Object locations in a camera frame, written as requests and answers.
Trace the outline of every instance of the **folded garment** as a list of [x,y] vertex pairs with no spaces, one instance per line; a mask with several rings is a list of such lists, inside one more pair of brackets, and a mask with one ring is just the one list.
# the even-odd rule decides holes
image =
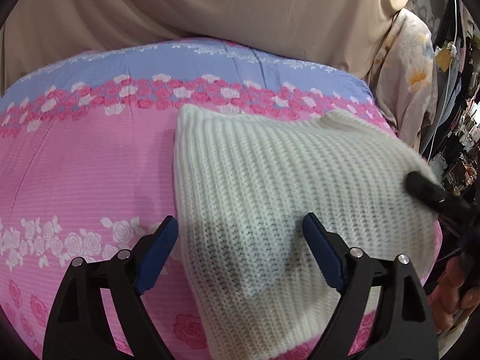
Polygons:
[[408,254],[420,277],[434,263],[435,216],[403,188],[408,172],[433,173],[347,111],[289,123],[188,105],[174,156],[184,266],[214,359],[274,358],[325,329],[339,295],[302,236],[308,212],[372,257]]

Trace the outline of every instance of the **silver bolt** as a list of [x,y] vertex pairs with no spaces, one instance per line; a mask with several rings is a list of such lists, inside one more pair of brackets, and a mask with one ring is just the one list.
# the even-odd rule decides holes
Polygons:
[[352,247],[352,249],[350,249],[350,255],[359,259],[361,256],[363,256],[363,250],[359,247]]
[[74,267],[81,266],[82,264],[83,264],[83,258],[82,257],[75,257],[71,261],[71,265],[73,265]]
[[123,250],[120,250],[117,254],[117,257],[120,259],[120,260],[126,260],[130,257],[130,251],[128,249],[123,249]]
[[400,254],[398,257],[398,261],[402,264],[408,264],[410,262],[410,258],[406,254]]

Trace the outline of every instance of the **hand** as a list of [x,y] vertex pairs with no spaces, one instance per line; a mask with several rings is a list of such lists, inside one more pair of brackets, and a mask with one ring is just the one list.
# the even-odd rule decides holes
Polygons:
[[435,290],[429,295],[428,300],[433,314],[437,332],[449,330],[453,326],[454,314],[464,309],[455,325],[465,321],[480,303],[480,286],[471,288],[460,299],[459,288],[465,281],[465,274],[460,268],[460,258],[453,257],[447,263],[445,272],[440,277]]

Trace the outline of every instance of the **ribbed knit fabric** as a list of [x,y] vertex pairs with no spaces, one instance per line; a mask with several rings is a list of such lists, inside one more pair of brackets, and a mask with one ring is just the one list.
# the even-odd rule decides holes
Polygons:
[[371,257],[408,254],[419,276],[434,262],[435,217],[402,187],[409,171],[433,174],[346,111],[286,123],[185,106],[174,167],[184,266],[215,360],[274,358],[325,329],[339,297],[302,236],[308,212]]

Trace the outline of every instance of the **white cable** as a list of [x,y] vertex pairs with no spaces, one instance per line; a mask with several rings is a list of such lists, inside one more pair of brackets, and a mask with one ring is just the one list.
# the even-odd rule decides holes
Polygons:
[[[445,91],[445,103],[443,104],[442,112],[440,114],[440,118],[442,117],[443,113],[445,112],[445,108],[447,106],[448,85],[450,84],[450,73],[452,72],[452,69],[451,69],[452,68],[452,62],[453,62],[453,58],[457,55],[457,47],[455,46],[455,44],[457,43],[457,30],[458,30],[457,0],[453,0],[453,1],[455,2],[455,38],[453,39],[452,51],[455,50],[455,54],[454,54],[454,56],[452,56],[452,59],[450,60],[450,65],[448,66],[448,79],[447,79],[447,88],[446,88],[446,91]],[[433,137],[431,137],[430,153],[428,155],[427,162],[430,162],[431,152],[434,149],[435,135],[437,133],[439,125],[440,125],[440,119],[438,119],[437,127],[435,127],[435,131],[433,132]]]

